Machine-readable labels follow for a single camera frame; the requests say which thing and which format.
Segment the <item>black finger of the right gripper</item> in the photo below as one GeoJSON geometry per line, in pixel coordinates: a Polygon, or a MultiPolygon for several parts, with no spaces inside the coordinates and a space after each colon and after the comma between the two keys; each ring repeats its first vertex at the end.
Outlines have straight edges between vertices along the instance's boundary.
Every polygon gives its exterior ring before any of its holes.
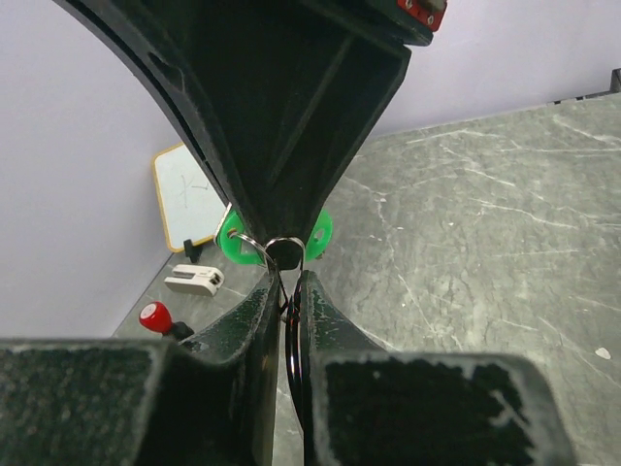
{"type": "Polygon", "coordinates": [[[430,45],[442,1],[65,1],[136,75],[248,237],[294,268],[430,45]]]}

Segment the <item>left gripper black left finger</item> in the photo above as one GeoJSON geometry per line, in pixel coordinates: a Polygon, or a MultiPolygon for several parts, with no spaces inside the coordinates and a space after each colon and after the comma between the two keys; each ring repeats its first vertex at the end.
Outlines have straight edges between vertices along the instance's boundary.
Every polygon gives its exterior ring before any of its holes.
{"type": "Polygon", "coordinates": [[[5,465],[268,465],[279,285],[262,276],[181,343],[5,340],[5,465]]]}

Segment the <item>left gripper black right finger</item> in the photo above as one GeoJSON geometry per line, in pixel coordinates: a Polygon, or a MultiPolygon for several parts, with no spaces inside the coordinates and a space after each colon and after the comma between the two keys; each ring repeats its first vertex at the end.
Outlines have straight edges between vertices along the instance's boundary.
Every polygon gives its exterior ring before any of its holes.
{"type": "Polygon", "coordinates": [[[309,465],[573,465],[551,389],[504,353],[382,349],[318,276],[300,280],[304,458],[309,465]]]}

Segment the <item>large silver keyring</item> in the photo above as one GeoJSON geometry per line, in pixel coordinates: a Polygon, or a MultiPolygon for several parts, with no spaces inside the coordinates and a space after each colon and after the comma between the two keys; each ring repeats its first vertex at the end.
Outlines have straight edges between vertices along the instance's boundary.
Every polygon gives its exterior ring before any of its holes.
{"type": "Polygon", "coordinates": [[[248,237],[246,234],[241,233],[235,229],[230,230],[227,233],[228,238],[240,238],[242,241],[253,246],[263,257],[264,261],[271,266],[278,274],[278,280],[282,295],[284,297],[284,304],[282,305],[282,312],[284,313],[285,323],[285,356],[286,356],[286,371],[288,386],[290,389],[290,395],[292,404],[295,410],[295,414],[298,418],[301,437],[304,445],[304,460],[306,465],[312,465],[310,440],[307,438],[307,423],[305,419],[305,393],[304,393],[304,378],[303,378],[303,363],[301,362],[301,344],[300,344],[300,289],[301,278],[305,268],[306,247],[302,240],[296,237],[278,237],[270,240],[266,246],[261,246],[255,240],[248,237]],[[268,254],[268,248],[280,243],[292,243],[300,248],[300,259],[298,264],[299,276],[296,281],[294,290],[291,293],[287,293],[277,262],[268,254]]]}

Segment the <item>green tagged key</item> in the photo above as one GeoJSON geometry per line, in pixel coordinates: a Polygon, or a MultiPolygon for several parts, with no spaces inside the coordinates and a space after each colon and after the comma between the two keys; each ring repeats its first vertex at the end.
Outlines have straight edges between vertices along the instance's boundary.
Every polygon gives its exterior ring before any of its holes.
{"type": "Polygon", "coordinates": [[[238,265],[265,265],[273,258],[268,255],[270,248],[280,244],[293,244],[302,253],[301,262],[317,259],[326,251],[334,232],[332,217],[322,210],[316,220],[310,238],[304,244],[299,238],[277,237],[260,245],[245,233],[240,216],[229,204],[214,233],[214,242],[224,255],[238,265]]]}

